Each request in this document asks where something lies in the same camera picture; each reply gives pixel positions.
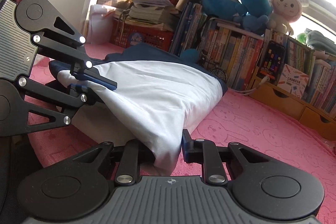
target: pink bedspread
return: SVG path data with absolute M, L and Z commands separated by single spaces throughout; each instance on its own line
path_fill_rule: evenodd
M 103 59 L 108 53 L 121 52 L 122 48 L 112 44 L 87 45 L 86 50 L 89 56 Z M 31 78 L 43 84 L 53 80 L 47 60 L 34 66 Z M 27 100 L 53 108 L 32 98 Z M 36 116 L 29 118 L 30 123 L 40 121 Z M 33 133 L 29 138 L 44 167 L 95 145 L 74 126 Z M 311 173 L 325 190 L 318 219 L 325 224 L 336 224 L 336 157 L 315 131 L 249 97 L 228 91 L 192 133 L 192 138 L 209 139 L 221 146 L 238 141 Z M 186 164 L 180 155 L 172 175 L 200 174 L 200 165 Z

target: white rabbit plush toy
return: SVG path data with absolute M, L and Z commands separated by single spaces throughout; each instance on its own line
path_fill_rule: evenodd
M 271 0 L 273 12 L 269 16 L 268 29 L 286 34 L 294 34 L 290 23 L 297 21 L 302 15 L 302 7 L 308 6 L 307 0 Z

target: metal screw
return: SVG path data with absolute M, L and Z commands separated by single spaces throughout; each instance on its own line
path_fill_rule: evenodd
M 69 116 L 65 116 L 64 119 L 63 119 L 63 122 L 66 124 L 66 125 L 69 125 L 71 123 L 71 119 Z
M 130 183 L 132 182 L 133 177 L 130 175 L 120 175 L 117 177 L 117 182 L 119 183 Z
M 86 101 L 87 101 L 87 97 L 86 97 L 85 94 L 82 94 L 82 95 L 81 95 L 81 101 L 82 101 L 82 102 L 86 102 Z
M 91 61 L 87 61 L 86 62 L 86 66 L 90 69 L 92 68 L 92 62 Z
M 209 177 L 209 180 L 212 182 L 212 183 L 223 183 L 225 181 L 225 177 L 223 177 L 222 175 L 211 175 Z
M 41 37 L 40 37 L 39 35 L 34 35 L 34 36 L 33 36 L 33 41 L 34 41 L 35 43 L 39 43 L 39 42 L 41 41 Z
M 85 37 L 83 37 L 83 36 L 79 37 L 79 42 L 80 42 L 80 43 L 84 44 L 85 41 L 86 41 L 86 40 L 85 40 Z
M 19 79 L 19 85 L 20 85 L 21 87 L 24 87 L 26 84 L 27 84 L 27 80 L 26 80 L 26 78 L 21 77 L 21 78 Z

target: crosshair logo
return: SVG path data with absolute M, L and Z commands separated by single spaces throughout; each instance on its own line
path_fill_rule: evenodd
M 176 180 L 174 180 L 174 179 L 169 179 L 169 180 L 167 180 L 167 182 L 168 182 L 169 184 L 174 184 L 174 183 L 176 182 Z

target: gray ribbed panel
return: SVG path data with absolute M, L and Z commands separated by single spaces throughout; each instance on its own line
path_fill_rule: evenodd
M 45 223 L 32 218 L 24 222 Z M 275 224 L 249 215 L 236 205 L 225 188 L 206 185 L 198 176 L 142 177 L 137 185 L 117 188 L 111 200 L 99 211 L 68 223 Z M 319 222 L 311 217 L 296 223 Z
M 29 76 L 37 52 L 37 47 L 31 44 L 30 34 L 15 22 L 15 6 L 7 0 L 0 11 L 0 78 L 9 81 L 21 74 Z

